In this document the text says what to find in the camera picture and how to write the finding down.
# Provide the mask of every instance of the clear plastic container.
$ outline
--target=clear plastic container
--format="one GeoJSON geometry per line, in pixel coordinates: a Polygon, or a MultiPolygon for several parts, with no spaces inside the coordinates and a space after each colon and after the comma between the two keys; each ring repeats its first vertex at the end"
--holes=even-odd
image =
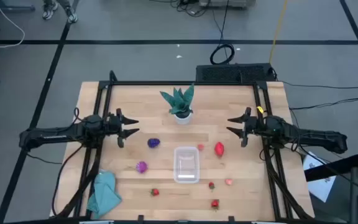
{"type": "Polygon", "coordinates": [[[177,147],[173,153],[173,179],[179,184],[200,180],[200,156],[196,147],[177,147]]]}

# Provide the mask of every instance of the green towel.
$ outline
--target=green towel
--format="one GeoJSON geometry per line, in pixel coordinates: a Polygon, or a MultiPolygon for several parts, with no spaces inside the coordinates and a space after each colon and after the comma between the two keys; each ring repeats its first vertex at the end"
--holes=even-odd
{"type": "Polygon", "coordinates": [[[93,186],[94,193],[89,198],[87,209],[93,212],[93,219],[97,220],[119,205],[122,199],[115,193],[116,178],[111,172],[99,172],[93,186]]]}

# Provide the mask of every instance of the strawberry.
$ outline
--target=strawberry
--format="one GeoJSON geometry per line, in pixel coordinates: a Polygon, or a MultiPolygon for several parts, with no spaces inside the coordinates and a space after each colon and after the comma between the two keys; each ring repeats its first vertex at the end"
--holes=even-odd
{"type": "Polygon", "coordinates": [[[221,142],[218,142],[216,143],[215,145],[215,154],[218,156],[218,157],[222,157],[223,156],[223,153],[224,153],[224,146],[221,142]]]}
{"type": "Polygon", "coordinates": [[[232,185],[233,184],[233,180],[232,179],[226,179],[226,180],[224,180],[225,181],[225,183],[227,184],[227,185],[232,185]]]}
{"type": "Polygon", "coordinates": [[[215,188],[215,185],[214,185],[213,182],[210,182],[210,183],[208,184],[208,187],[209,187],[209,189],[213,190],[213,189],[215,188]]]}
{"type": "Polygon", "coordinates": [[[158,191],[158,189],[152,189],[151,194],[152,194],[153,196],[157,196],[157,195],[160,194],[160,192],[158,191]]]}
{"type": "Polygon", "coordinates": [[[215,200],[212,201],[211,208],[213,208],[215,210],[219,209],[219,200],[218,199],[215,199],[215,200]]]}
{"type": "Polygon", "coordinates": [[[204,150],[204,145],[203,145],[203,144],[198,144],[198,145],[197,145],[197,149],[198,149],[199,151],[204,150]]]}

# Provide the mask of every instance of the concrete floor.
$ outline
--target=concrete floor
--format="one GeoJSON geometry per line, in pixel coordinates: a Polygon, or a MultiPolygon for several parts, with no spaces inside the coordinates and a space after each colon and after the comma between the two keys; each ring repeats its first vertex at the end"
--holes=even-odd
{"type": "MultiPolygon", "coordinates": [[[[39,0],[6,1],[33,4],[35,12],[8,14],[22,27],[26,40],[59,40],[66,19],[60,8],[44,21],[39,0]]],[[[346,0],[358,26],[358,0],[346,0]]],[[[283,0],[257,0],[248,11],[228,11],[225,39],[272,40],[283,0]]],[[[79,21],[68,40],[216,40],[219,31],[208,11],[199,18],[176,12],[169,4],[146,0],[80,0],[79,21]]],[[[215,10],[221,24],[224,11],[215,10]]],[[[20,39],[21,33],[0,15],[0,40],[20,39]]],[[[357,40],[337,0],[289,1],[280,40],[357,40]]],[[[18,135],[28,128],[58,42],[23,44],[0,49],[0,205],[20,149],[18,135]]],[[[113,69],[119,80],[194,80],[195,67],[209,64],[211,44],[65,45],[58,61],[38,127],[69,124],[81,82],[108,78],[113,69]]],[[[233,63],[269,60],[270,45],[234,45],[233,63]]],[[[358,45],[278,45],[273,67],[280,80],[299,84],[357,86],[358,45]]],[[[291,107],[315,105],[358,97],[358,90],[329,90],[286,85],[291,107]]],[[[302,128],[340,131],[348,136],[349,150],[358,153],[358,102],[297,111],[302,128]]],[[[64,144],[32,151],[50,161],[61,161],[64,144]]],[[[335,161],[337,156],[312,149],[335,161]]],[[[5,222],[47,218],[59,165],[28,158],[5,222]]],[[[318,214],[347,220],[349,185],[337,178],[327,203],[313,199],[318,214]]]]}

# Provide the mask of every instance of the purple ball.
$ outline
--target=purple ball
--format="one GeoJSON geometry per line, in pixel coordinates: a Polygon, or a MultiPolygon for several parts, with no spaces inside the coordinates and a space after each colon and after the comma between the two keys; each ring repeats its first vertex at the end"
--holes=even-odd
{"type": "Polygon", "coordinates": [[[160,140],[159,139],[149,139],[147,141],[147,145],[151,148],[157,147],[160,144],[160,140]]]}
{"type": "Polygon", "coordinates": [[[147,164],[143,161],[140,161],[136,164],[136,170],[143,174],[147,170],[147,164]]]}

